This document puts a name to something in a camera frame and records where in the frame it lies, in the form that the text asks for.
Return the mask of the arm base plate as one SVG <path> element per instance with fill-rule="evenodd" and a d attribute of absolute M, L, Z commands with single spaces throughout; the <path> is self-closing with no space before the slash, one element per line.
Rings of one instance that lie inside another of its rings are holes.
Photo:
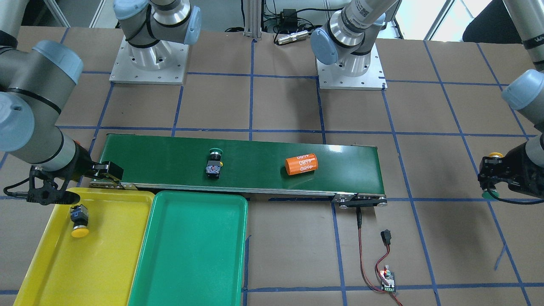
<path fill-rule="evenodd" d="M 381 91 L 388 88 L 376 44 L 369 54 L 350 54 L 332 65 L 315 60 L 315 66 L 321 89 Z"/>
<path fill-rule="evenodd" d="M 109 80 L 118 84 L 182 85 L 190 46 L 160 41 L 136 48 L 122 39 Z"/>

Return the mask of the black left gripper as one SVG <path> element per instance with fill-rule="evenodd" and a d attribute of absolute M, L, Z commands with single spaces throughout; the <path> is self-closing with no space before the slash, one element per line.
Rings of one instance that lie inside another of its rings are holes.
<path fill-rule="evenodd" d="M 484 156 L 478 173 L 480 188 L 496 188 L 505 182 L 509 190 L 543 199 L 543 168 L 534 163 L 526 152 L 525 142 L 511 149 L 501 159 Z"/>

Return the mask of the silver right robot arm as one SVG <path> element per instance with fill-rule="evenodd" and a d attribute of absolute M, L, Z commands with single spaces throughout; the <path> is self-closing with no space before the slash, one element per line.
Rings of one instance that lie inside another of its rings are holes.
<path fill-rule="evenodd" d="M 29 52 L 17 49 L 17 35 L 28 2 L 1 2 L 1 150 L 31 165 L 21 182 L 4 188 L 7 196 L 41 205 L 75 204 L 67 190 L 81 177 L 121 184 L 123 169 L 95 162 L 56 122 L 83 72 L 83 60 L 52 40 Z M 162 68 L 171 62 L 165 43 L 194 45 L 202 12 L 188 0 L 116 0 L 115 17 L 139 68 Z"/>

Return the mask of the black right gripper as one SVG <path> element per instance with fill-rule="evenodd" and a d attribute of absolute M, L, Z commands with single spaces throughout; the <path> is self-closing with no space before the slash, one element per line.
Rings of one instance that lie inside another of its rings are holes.
<path fill-rule="evenodd" d="M 70 181 L 78 182 L 82 176 L 120 184 L 124 169 L 111 161 L 94 162 L 88 151 L 75 144 L 74 158 L 64 168 L 46 171 L 36 166 L 29 173 L 28 202 L 43 205 L 72 205 L 80 202 L 80 196 L 67 190 Z"/>

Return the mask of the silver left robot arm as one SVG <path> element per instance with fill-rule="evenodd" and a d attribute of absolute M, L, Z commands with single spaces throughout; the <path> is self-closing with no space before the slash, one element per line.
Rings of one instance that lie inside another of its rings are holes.
<path fill-rule="evenodd" d="M 478 182 L 482 196 L 501 200 L 496 185 L 534 197 L 543 202 L 543 2 L 542 0 L 504 0 L 506 11 L 528 50 L 533 68 L 511 82 L 502 83 L 497 69 L 483 54 L 480 42 L 468 41 L 468 55 L 443 42 L 425 43 L 435 70 L 435 85 L 494 86 L 501 93 L 501 109 L 515 119 L 525 117 L 539 134 L 529 137 L 505 155 L 482 157 Z M 319 81 L 324 89 L 386 90 L 387 78 L 375 41 L 385 24 L 392 0 L 352 0 L 335 8 L 330 19 L 311 33 Z"/>

